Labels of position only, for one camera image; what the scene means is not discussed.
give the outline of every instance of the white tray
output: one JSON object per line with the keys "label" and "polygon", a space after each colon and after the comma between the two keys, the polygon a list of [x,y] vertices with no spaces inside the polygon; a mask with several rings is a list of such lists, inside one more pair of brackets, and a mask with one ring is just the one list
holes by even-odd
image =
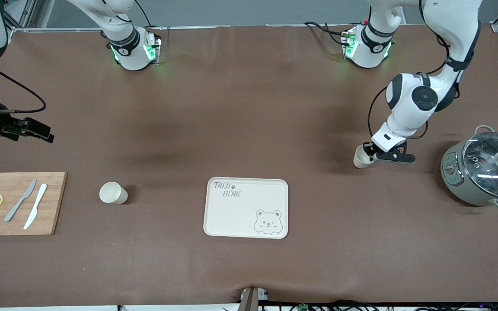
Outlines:
{"label": "white tray", "polygon": [[212,236],[285,238],[287,183],[281,179],[211,178],[203,230]]}

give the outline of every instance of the knife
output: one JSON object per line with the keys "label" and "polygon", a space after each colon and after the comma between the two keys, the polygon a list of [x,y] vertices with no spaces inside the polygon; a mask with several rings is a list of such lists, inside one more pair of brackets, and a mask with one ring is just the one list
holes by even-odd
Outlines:
{"label": "knife", "polygon": [[42,200],[43,194],[47,189],[47,184],[41,184],[40,190],[38,191],[38,197],[36,197],[36,202],[34,203],[34,207],[32,207],[32,211],[30,212],[30,216],[28,216],[28,220],[26,220],[26,224],[24,224],[24,230],[28,229],[28,227],[32,224],[36,216],[38,215],[38,205]]}
{"label": "knife", "polygon": [[14,214],[16,213],[16,210],[18,210],[18,207],[22,204],[24,200],[26,200],[30,196],[30,194],[32,194],[32,191],[34,191],[34,187],[36,187],[35,179],[32,181],[28,189],[26,189],[26,192],[22,195],[22,198],[20,198],[20,200],[14,205],[12,210],[10,210],[6,214],[5,218],[3,219],[4,221],[10,221],[13,218]]}

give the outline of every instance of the table surface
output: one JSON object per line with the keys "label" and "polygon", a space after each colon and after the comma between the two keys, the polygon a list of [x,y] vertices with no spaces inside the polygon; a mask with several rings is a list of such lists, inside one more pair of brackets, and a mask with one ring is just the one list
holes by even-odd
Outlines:
{"label": "table surface", "polygon": [[[413,165],[352,165],[368,106],[444,50],[401,26],[375,69],[304,27],[174,30],[162,62],[117,66],[99,33],[16,33],[0,69],[48,103],[55,143],[0,140],[0,172],[67,171],[53,236],[0,237],[0,307],[225,303],[259,286],[280,301],[498,301],[498,210],[445,189],[441,156],[479,124],[498,131],[498,34],[487,25],[462,97],[409,143]],[[0,77],[10,108],[35,98]],[[383,99],[372,116],[389,115]],[[202,229],[211,177],[289,184],[283,240]],[[125,205],[98,198],[107,181]]]}

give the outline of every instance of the wooden cutting board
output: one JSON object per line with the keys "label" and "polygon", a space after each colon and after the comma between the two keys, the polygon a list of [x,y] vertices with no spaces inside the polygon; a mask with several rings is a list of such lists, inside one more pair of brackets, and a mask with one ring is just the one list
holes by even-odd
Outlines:
{"label": "wooden cutting board", "polygon": [[[30,197],[22,202],[11,221],[3,221],[34,179],[37,180],[36,186]],[[67,173],[64,172],[0,173],[0,194],[3,196],[0,206],[0,235],[53,234],[66,181]],[[34,206],[41,184],[47,184],[47,190],[38,205],[38,216],[30,227],[24,230],[24,224]]]}

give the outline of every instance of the green led light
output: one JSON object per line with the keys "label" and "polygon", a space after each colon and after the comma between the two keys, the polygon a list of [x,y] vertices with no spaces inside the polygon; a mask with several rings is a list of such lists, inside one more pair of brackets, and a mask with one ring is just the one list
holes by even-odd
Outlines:
{"label": "green led light", "polygon": [[349,44],[349,46],[347,47],[347,51],[346,51],[347,57],[353,57],[354,51],[356,50],[357,47],[358,47],[358,41],[353,40],[353,42],[351,42]]}
{"label": "green led light", "polygon": [[386,53],[383,55],[383,58],[387,57],[387,53],[389,53],[389,48],[390,47],[391,47],[391,42],[389,42],[389,44],[387,45],[387,47],[386,47]]}
{"label": "green led light", "polygon": [[111,51],[112,51],[113,55],[115,56],[115,61],[118,62],[118,56],[116,56],[116,51],[113,47],[111,47]]}
{"label": "green led light", "polygon": [[152,60],[155,58],[155,49],[152,48],[151,46],[146,46],[144,45],[144,48],[145,48],[145,51],[146,51],[146,54],[147,54],[147,58]]}

